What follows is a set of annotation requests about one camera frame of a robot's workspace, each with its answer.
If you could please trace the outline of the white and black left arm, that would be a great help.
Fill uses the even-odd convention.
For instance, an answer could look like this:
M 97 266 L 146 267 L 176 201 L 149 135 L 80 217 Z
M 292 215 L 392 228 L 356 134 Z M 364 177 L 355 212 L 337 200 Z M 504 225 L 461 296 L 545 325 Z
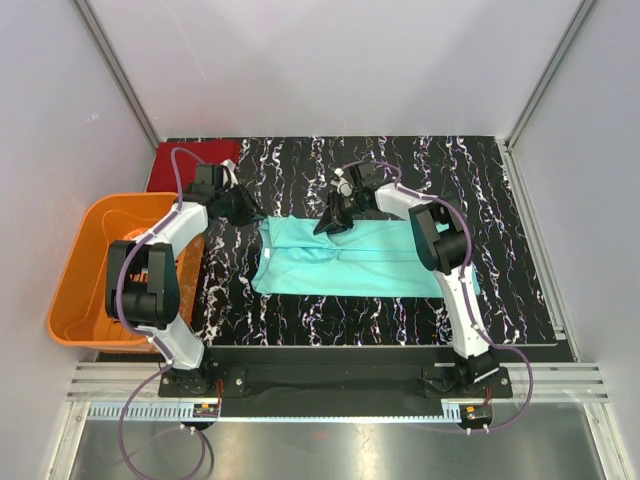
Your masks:
M 180 314 L 176 260 L 219 219 L 242 227 L 266 218 L 235 171 L 231 160 L 198 165 L 195 180 L 159 221 L 132 240 L 113 241 L 107 251 L 107 316 L 144 336 L 165 360 L 164 378 L 194 395 L 215 388 L 215 367 Z

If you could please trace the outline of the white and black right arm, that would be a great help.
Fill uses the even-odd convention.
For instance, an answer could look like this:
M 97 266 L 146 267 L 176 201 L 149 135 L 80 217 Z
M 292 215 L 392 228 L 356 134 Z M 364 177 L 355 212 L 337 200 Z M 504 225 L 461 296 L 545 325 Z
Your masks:
M 499 370 L 499 361 L 484 326 L 475 295 L 473 242 L 460 208 L 386 180 L 376 163 L 356 161 L 334 170 L 326 208 L 315 234 L 337 234 L 354 226 L 354 216 L 369 210 L 391 214 L 411 225 L 421 264 L 436 278 L 443 294 L 452 330 L 454 365 L 427 387 L 440 394 L 483 384 Z

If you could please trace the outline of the teal t shirt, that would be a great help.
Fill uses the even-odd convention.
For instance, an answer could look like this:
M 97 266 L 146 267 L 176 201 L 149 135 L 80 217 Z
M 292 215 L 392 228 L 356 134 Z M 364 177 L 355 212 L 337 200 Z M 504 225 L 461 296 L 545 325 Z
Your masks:
M 443 294 L 420 262 L 411 225 L 357 220 L 346 232 L 313 233 L 315 219 L 270 217 L 251 284 L 260 294 L 435 298 Z

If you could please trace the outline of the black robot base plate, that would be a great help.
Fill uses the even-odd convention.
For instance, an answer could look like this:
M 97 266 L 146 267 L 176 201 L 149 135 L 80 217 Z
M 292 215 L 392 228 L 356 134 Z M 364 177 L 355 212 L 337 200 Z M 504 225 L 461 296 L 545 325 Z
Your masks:
M 340 409 L 388 405 L 393 410 L 410 411 L 427 402 L 498 402 L 514 397 L 506 368 L 500 368 L 483 384 L 445 394 L 430 390 L 425 380 L 440 378 L 454 365 L 455 354 L 450 347 L 216 346 L 206 352 L 215 367 L 213 390 L 194 395 L 176 388 L 163 375 L 159 395 Z

